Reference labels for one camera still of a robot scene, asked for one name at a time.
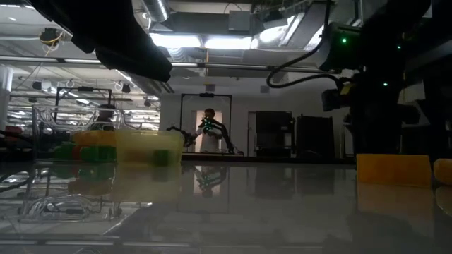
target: white wall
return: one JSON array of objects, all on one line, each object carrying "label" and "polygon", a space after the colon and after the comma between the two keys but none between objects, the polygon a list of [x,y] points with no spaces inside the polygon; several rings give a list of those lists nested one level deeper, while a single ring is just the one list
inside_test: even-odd
[{"label": "white wall", "polygon": [[[290,80],[305,76],[304,74],[289,73]],[[248,125],[248,112],[250,111],[291,111],[293,117],[300,114],[306,116],[333,117],[336,157],[340,154],[340,132],[343,117],[348,113],[348,109],[338,109],[330,112],[323,112],[321,93],[327,89],[334,88],[335,85],[330,80],[311,80],[293,87],[279,90],[278,95],[273,97],[250,97],[249,95],[233,95],[232,99],[232,130],[231,139],[234,145],[246,152],[246,137]],[[220,109],[218,103],[209,102],[204,98],[192,98],[189,110],[204,110],[208,107]],[[229,112],[220,109],[223,118]],[[161,98],[160,130],[165,130],[169,126],[179,126],[180,95],[165,95]]]}]

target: person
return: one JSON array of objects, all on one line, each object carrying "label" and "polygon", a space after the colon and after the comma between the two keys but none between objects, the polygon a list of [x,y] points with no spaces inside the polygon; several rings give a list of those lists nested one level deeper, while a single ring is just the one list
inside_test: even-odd
[{"label": "person", "polygon": [[203,135],[201,140],[201,152],[219,152],[220,151],[220,141],[222,139],[221,127],[211,122],[215,118],[215,110],[206,109],[204,111],[203,122],[198,126],[196,134],[193,138]]},{"label": "person", "polygon": [[[116,109],[114,105],[103,104],[99,106],[99,109]],[[99,110],[99,116],[90,126],[90,131],[114,131],[113,125],[108,123],[112,122],[114,111],[112,110]]]}]

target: reflective table surface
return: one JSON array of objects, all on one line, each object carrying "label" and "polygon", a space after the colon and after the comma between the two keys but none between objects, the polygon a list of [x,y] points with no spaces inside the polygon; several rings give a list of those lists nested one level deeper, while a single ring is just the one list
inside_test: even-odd
[{"label": "reflective table surface", "polygon": [[0,193],[0,253],[452,253],[452,188],[351,166],[17,167],[32,181]]}]

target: white shirt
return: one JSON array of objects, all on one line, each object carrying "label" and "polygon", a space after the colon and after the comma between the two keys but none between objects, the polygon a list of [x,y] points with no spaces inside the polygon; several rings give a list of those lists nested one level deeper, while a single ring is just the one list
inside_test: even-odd
[{"label": "white shirt", "polygon": [[[196,131],[196,135],[203,135],[201,140],[201,152],[220,152],[220,140],[213,135],[203,133],[203,129],[204,128],[198,128]],[[221,134],[221,130],[218,130],[217,128],[212,128],[209,132],[217,135]]]}]

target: ceiling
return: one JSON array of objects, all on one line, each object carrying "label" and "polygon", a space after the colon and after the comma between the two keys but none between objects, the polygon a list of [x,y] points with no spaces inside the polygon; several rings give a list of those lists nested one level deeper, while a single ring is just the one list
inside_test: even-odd
[{"label": "ceiling", "polygon": [[[140,0],[133,0],[133,7],[136,12],[136,20],[142,25],[143,29],[147,29],[148,20],[143,17],[144,10],[141,8]],[[339,0],[335,5],[332,13],[333,20],[348,22],[353,17],[353,0]],[[257,4],[259,1],[254,0],[238,0],[232,4],[225,3],[221,0],[205,1],[189,1],[189,0],[170,0],[169,7],[172,15],[174,13],[210,13],[215,15],[227,15],[229,11],[237,11],[240,8],[243,11],[254,11],[256,9],[264,9],[265,4]],[[15,8],[0,5],[0,55],[2,56],[36,56],[36,57],[52,57],[63,59],[96,59],[94,54],[85,54],[77,48],[71,41],[70,35],[64,35],[62,42],[58,48],[49,52],[49,48],[44,46],[37,39],[38,35],[45,28],[59,28],[53,22],[49,22],[43,18],[36,10],[32,8]],[[297,31],[295,44],[301,41],[304,44],[292,45],[289,50],[284,49],[194,49],[186,48],[185,52],[190,61],[222,64],[251,64],[260,66],[277,66],[303,54],[305,42],[308,42],[318,28],[312,27],[310,31],[305,28],[304,31]],[[170,61],[171,56],[165,48],[163,52],[167,54]],[[115,97],[130,98],[129,102],[117,102],[118,107],[136,108],[144,107],[144,97],[146,96],[142,89],[141,83],[131,85],[131,92],[125,94],[121,91],[121,83],[130,83],[127,78],[114,70],[108,70],[102,65],[84,65],[84,64],[42,64],[39,62],[11,62],[4,61],[0,64],[9,66],[14,69],[13,92],[15,96],[23,95],[23,98],[14,97],[11,104],[29,105],[27,96],[48,95],[50,92],[37,91],[32,89],[32,83],[35,80],[51,80],[56,85],[65,86],[69,80],[74,81],[75,87],[87,85],[98,88],[113,89]],[[313,59],[298,63],[302,67],[316,67]],[[171,72],[172,78],[168,84],[174,89],[175,93],[183,92],[204,92],[205,84],[215,84],[215,92],[221,91],[228,94],[246,94],[261,96],[261,86],[265,85],[265,77],[267,71],[244,71],[231,70],[222,68],[174,68]],[[29,80],[23,82],[23,79],[29,77]],[[278,81],[288,80],[284,73],[276,77]],[[161,92],[154,90],[158,96]],[[277,95],[276,92],[270,91],[266,96]],[[98,104],[105,103],[102,95],[96,94],[92,97],[98,97],[93,100]],[[54,99],[38,99],[40,104],[54,104]],[[66,100],[63,105],[74,105],[75,100]]]}]

